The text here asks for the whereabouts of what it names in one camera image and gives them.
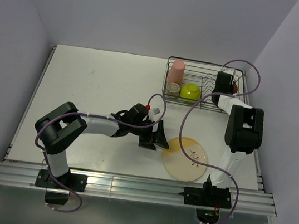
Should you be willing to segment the yellow cream floral plate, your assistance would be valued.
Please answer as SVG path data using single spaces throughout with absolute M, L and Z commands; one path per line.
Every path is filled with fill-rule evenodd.
M 169 149 L 162 151 L 162 163 L 166 171 L 178 181 L 191 182 L 200 178 L 206 167 L 196 163 L 208 163 L 207 152 L 194 139 L 182 137 L 185 152 L 194 161 L 189 160 L 182 152 L 179 138 L 173 138 L 169 142 Z

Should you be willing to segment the speckled ceramic cup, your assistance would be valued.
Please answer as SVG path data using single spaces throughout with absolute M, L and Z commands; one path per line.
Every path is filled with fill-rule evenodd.
M 166 87 L 166 93 L 171 96 L 179 96 L 180 95 L 180 86 L 176 83 L 170 83 Z

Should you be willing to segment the pink plastic cup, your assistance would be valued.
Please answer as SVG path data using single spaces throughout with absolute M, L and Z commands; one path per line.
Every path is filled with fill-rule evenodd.
M 176 83 L 177 85 L 181 85 L 183 83 L 184 71 L 185 63 L 182 60 L 174 61 L 168 72 L 166 84 Z

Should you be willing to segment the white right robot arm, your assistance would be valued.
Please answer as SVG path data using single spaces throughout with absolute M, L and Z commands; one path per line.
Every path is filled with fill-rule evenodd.
M 224 133 L 227 147 L 219 164 L 222 170 L 213 171 L 209 178 L 213 186 L 227 188 L 245 158 L 262 144 L 264 111 L 247 105 L 235 96 L 234 79 L 230 74 L 217 74 L 213 93 L 212 102 L 229 118 Z

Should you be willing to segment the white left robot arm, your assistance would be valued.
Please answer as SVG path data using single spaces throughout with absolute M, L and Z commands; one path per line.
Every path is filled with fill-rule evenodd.
M 52 110 L 35 123 L 36 145 L 45 154 L 49 166 L 49 181 L 55 188 L 74 185 L 67 163 L 66 149 L 81 134 L 101 134 L 112 138 L 124 137 L 129 133 L 138 136 L 139 146 L 155 150 L 169 149 L 164 133 L 164 122 L 154 116 L 159 109 L 140 103 L 129 110 L 122 110 L 105 117 L 80 113 L 73 102 L 66 102 Z

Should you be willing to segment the lime green bowl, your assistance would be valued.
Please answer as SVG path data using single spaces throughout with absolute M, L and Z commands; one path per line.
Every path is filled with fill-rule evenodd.
M 185 84 L 180 89 L 180 97 L 187 103 L 195 103 L 201 97 L 201 90 L 196 84 Z

